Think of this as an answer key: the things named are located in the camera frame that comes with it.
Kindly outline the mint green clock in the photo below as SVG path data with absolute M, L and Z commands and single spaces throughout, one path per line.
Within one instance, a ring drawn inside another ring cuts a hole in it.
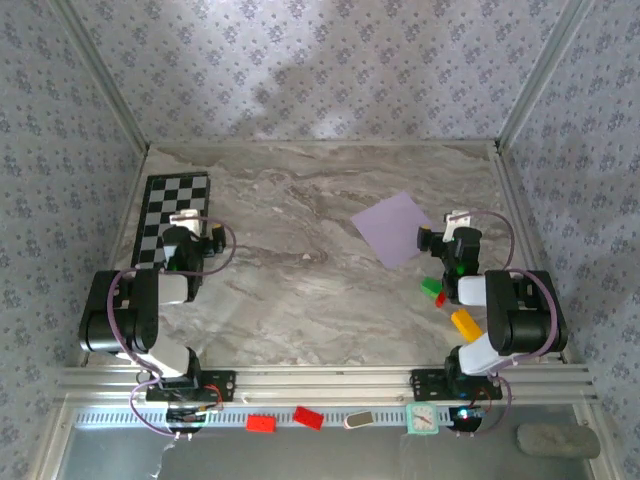
M 406 406 L 407 431 L 410 435 L 436 435 L 439 433 L 437 408 L 427 402 Z

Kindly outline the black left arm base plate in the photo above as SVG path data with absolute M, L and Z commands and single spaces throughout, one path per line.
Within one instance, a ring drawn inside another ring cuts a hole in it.
M 236 372 L 233 370 L 204 370 L 195 377 L 183 376 L 162 379 L 147 389 L 147 402 L 231 402 L 235 393 Z

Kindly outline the purple paper sheet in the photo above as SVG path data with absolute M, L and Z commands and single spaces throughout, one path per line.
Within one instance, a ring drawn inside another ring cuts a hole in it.
M 351 221 L 387 269 L 419 254 L 417 232 L 431 221 L 407 192 L 398 193 L 357 213 Z

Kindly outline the silver oval object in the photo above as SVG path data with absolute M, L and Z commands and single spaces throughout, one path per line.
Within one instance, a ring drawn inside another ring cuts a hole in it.
M 345 416 L 343 425 L 347 430 L 363 428 L 374 423 L 374 416 L 370 410 L 349 413 Z

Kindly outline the aluminium mounting rail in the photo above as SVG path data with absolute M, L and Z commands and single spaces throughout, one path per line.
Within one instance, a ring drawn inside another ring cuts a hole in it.
M 233 406 L 382 406 L 413 400 L 410 366 L 237 367 Z M 137 385 L 129 366 L 64 371 L 57 397 L 74 405 L 125 406 Z M 598 395 L 581 364 L 521 364 L 500 372 L 515 405 L 595 403 Z

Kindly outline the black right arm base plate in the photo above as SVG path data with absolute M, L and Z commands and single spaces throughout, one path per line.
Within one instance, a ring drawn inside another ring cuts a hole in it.
M 454 374 L 445 369 L 414 369 L 410 373 L 409 385 L 415 401 L 503 398 L 501 388 L 487 378 Z

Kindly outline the black and grey checkerboard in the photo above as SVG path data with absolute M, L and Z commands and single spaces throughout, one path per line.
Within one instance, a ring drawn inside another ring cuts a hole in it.
M 200 217 L 207 216 L 209 193 L 210 178 L 204 171 L 148 176 L 130 265 L 140 269 L 164 268 L 162 234 L 171 226 L 169 216 L 182 209 L 197 209 Z M 206 226 L 202 222 L 202 236 Z

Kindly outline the perforated metal strip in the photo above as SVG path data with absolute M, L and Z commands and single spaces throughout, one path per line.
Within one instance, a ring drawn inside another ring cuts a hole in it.
M 398 407 L 370 407 L 370 408 L 350 408 L 350 407 L 314 407 L 312 410 L 324 416 L 322 428 L 343 427 L 343 421 L 347 414 L 370 410 L 374 416 L 374 423 L 369 426 L 396 427 L 406 426 L 406 406 Z M 453 424 L 450 408 L 448 406 L 435 406 L 439 420 L 439 428 L 449 427 Z M 476 407 L 476 414 L 485 416 L 485 411 Z M 282 407 L 268 409 L 259 408 L 231 408 L 226 407 L 222 411 L 209 411 L 207 420 L 202 428 L 246 428 L 246 420 L 250 414 L 270 415 L 277 420 L 277 428 L 304 427 L 293 421 L 295 407 Z M 146 421 L 158 428 L 169 427 L 166 422 L 166 412 L 163 409 L 147 409 L 142 412 Z M 140 428 L 142 423 L 129 410 L 125 409 L 101 409 L 86 408 L 81 409 L 73 416 L 73 424 L 78 428 L 101 429 L 101 428 Z

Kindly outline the clear tape strip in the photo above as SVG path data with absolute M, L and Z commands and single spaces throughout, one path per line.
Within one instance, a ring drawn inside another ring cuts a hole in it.
M 158 457 L 158 460 L 155 463 L 155 466 L 151 469 L 150 473 L 148 474 L 148 480 L 159 480 L 159 477 L 161 476 L 163 465 L 165 462 L 165 457 L 168 452 L 171 452 L 176 447 L 176 444 L 177 444 L 177 441 L 172 440 L 166 446 L 163 447 Z

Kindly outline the aluminium frame post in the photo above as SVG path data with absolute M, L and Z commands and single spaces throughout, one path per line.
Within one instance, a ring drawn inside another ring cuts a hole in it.
M 594 3 L 567 0 L 496 139 L 499 154 L 513 145 Z
M 127 140 L 136 153 L 144 158 L 148 152 L 148 142 L 78 12 L 70 0 L 47 1 Z

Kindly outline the grey stone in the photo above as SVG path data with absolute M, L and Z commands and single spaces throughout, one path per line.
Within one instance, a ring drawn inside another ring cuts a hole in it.
M 595 459 L 601 452 L 598 436 L 583 425 L 521 424 L 516 441 L 523 453 L 534 457 Z

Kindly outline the red toy brick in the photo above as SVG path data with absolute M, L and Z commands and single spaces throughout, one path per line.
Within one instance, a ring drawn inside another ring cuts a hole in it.
M 324 416 L 306 407 L 298 406 L 294 411 L 293 421 L 306 428 L 320 431 L 324 424 Z
M 245 427 L 248 432 L 272 434 L 276 432 L 277 420 L 270 415 L 250 414 Z

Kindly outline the yellow toy block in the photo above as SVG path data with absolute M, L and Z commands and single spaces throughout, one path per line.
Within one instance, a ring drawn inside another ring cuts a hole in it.
M 484 334 L 480 326 L 465 309 L 459 309 L 453 312 L 451 314 L 451 321 L 468 343 L 473 343 Z

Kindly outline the aluminium side rail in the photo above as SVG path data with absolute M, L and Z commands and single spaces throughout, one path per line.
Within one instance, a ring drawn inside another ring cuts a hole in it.
M 104 270 L 111 270 L 113 267 L 116 266 L 118 262 L 119 250 L 123 243 L 123 239 L 127 229 L 128 218 L 137 196 L 138 185 L 140 183 L 144 166 L 149 155 L 149 150 L 150 150 L 150 146 L 147 145 L 146 149 L 143 151 L 143 153 L 140 156 L 140 159 L 137 163 L 134 173 L 131 176 L 131 182 L 128 187 L 127 197 L 124 203 L 122 214 L 119 217 L 115 240 L 111 244 L 111 248 L 109 250 L 109 255 L 107 258 L 107 263 L 105 265 L 102 265 L 102 268 Z
M 526 361 L 565 362 L 569 330 L 564 320 L 550 274 L 540 268 L 534 252 L 537 235 L 525 225 L 526 202 L 517 191 L 517 179 L 498 152 L 492 153 L 497 178 L 509 212 L 514 249 L 509 261 L 506 285 L 514 292 L 507 296 L 509 308 L 500 314 L 506 321 L 507 336 L 499 345 L 513 364 Z

